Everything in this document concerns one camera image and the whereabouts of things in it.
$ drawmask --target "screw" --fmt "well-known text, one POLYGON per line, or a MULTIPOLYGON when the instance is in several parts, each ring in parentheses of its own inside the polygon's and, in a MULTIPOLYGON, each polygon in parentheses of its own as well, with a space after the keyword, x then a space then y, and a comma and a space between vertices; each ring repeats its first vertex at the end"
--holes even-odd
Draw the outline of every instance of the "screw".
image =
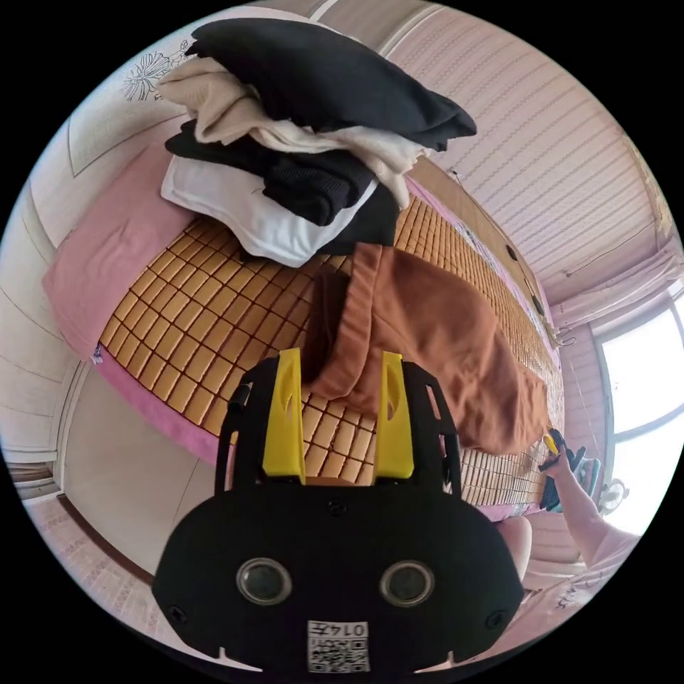
POLYGON ((169 608, 169 617, 174 622, 178 622, 181 625, 185 625, 187 623, 187 615, 185 614, 185 611, 178 606, 171 606, 169 608))
POLYGON ((494 611, 485 621, 484 621, 484 626, 487 629, 496 629, 500 624, 501 621, 504 619, 504 616, 506 615, 506 611, 494 611))
POLYGON ((328 512, 335 518, 339 518, 347 512, 347 504, 340 499, 332 499, 328 501, 328 512))

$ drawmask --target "qr code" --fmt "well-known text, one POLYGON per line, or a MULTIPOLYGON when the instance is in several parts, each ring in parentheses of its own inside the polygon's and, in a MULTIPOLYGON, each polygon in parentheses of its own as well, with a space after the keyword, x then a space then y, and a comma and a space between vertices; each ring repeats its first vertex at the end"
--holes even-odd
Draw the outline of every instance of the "qr code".
POLYGON ((367 622, 309 621, 309 672, 370 672, 367 622))

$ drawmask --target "window frame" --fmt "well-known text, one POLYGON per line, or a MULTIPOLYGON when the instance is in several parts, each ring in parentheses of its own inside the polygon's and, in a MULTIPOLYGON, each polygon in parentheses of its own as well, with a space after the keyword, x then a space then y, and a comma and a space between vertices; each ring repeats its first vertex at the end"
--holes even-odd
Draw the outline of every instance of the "window frame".
POLYGON ((636 437, 647 435, 648 433, 667 425, 671 420, 674 420, 684 413, 684 403, 680 404, 677 408, 669 411, 665 415, 662 415, 655 420, 651 420, 648 423, 644 423, 638 427, 633 427, 630 430, 615 432, 613 393, 611 391, 610 373, 608 372, 608 362, 606 361, 606 354, 603 351, 603 345, 606 342, 609 342, 617 337, 630 333, 631 331, 646 325, 654 318, 664 314, 666 311, 670 311, 675 318, 675 323, 677 325, 677 329, 679 330, 680 341, 682 343, 682 347, 684 348, 684 321, 682 321, 679 311, 677 311, 675 305, 676 301, 680 298, 684 298, 684 292, 678 292, 675 296, 669 296, 665 301, 659 302, 632 320, 622 323, 621 325, 617 325, 610 331, 594 336, 594 346, 598 356, 598 366, 601 371, 601 382, 604 387, 603 394, 606 399, 606 462, 604 463, 606 473, 604 480, 605 482, 610 482, 613 478, 613 465, 615 463, 616 445, 620 442, 628 442, 636 437))

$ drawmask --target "window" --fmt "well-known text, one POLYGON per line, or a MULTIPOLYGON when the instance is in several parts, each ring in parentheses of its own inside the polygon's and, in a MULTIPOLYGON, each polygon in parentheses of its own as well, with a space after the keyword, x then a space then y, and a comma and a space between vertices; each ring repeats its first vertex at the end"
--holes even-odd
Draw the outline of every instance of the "window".
POLYGON ((656 514, 682 451, 683 319, 684 296, 678 296, 598 339, 612 399, 606 481, 616 478, 629 489, 608 520, 634 534, 644 533, 656 514))

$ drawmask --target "person's arm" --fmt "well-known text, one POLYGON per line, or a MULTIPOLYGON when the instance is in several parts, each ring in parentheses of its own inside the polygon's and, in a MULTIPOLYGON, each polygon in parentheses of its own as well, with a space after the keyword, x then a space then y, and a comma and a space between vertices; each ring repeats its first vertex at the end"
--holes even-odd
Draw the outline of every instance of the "person's arm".
POLYGON ((546 474, 554 478, 568 531, 584 562, 590 565, 601 542, 608 534, 617 530, 603 520, 596 504, 575 479, 565 448, 560 447, 559 451, 558 462, 552 465, 546 474))

